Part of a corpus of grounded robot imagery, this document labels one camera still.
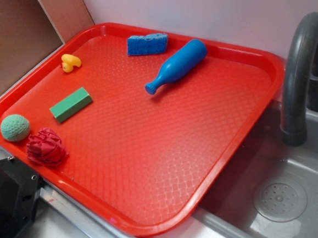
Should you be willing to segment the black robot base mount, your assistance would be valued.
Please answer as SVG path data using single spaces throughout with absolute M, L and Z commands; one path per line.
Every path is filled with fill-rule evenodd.
M 0 160 L 0 238 L 18 238 L 34 222 L 40 176 L 17 158 Z

